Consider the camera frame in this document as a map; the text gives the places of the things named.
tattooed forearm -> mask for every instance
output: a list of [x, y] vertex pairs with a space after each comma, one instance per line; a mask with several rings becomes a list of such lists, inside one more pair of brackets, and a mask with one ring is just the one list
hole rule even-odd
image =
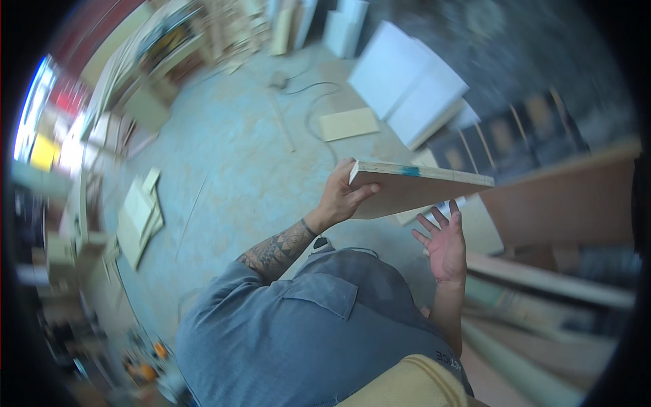
[[287, 271], [314, 238], [316, 234], [301, 219], [289, 229], [253, 246], [237, 261], [260, 274], [268, 285]]

open hand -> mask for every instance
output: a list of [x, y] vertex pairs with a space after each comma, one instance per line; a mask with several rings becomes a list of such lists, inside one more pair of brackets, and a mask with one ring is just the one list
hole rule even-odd
[[436, 206], [432, 207], [432, 215], [441, 226], [440, 229], [423, 215], [419, 214], [416, 217], [421, 225], [430, 232], [431, 239], [416, 229], [412, 229], [411, 234], [430, 253], [432, 274], [434, 274], [437, 283], [465, 283], [465, 240], [461, 230], [459, 207], [454, 199], [450, 200], [449, 221]]
[[354, 166], [352, 157], [341, 160], [327, 178], [324, 194], [315, 210], [326, 229], [349, 219], [365, 199], [380, 191], [378, 184], [351, 188], [348, 181]]

blue mark on board edge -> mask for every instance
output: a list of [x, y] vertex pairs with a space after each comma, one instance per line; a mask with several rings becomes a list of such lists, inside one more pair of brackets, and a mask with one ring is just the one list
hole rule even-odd
[[419, 170], [418, 167], [403, 167], [402, 174], [409, 176], [421, 176], [421, 170]]

shirt pocket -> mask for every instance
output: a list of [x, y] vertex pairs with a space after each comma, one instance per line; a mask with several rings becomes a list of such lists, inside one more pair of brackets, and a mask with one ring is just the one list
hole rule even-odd
[[331, 274], [304, 274], [292, 280], [278, 296], [313, 302], [347, 320], [355, 305], [357, 286]]

gray-blue t-shirt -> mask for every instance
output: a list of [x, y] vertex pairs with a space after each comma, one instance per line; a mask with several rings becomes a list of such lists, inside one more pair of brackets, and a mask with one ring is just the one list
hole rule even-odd
[[240, 262], [210, 281], [176, 332], [176, 361], [203, 406], [334, 406], [402, 358], [464, 368], [400, 273], [351, 249], [309, 256], [262, 285]]

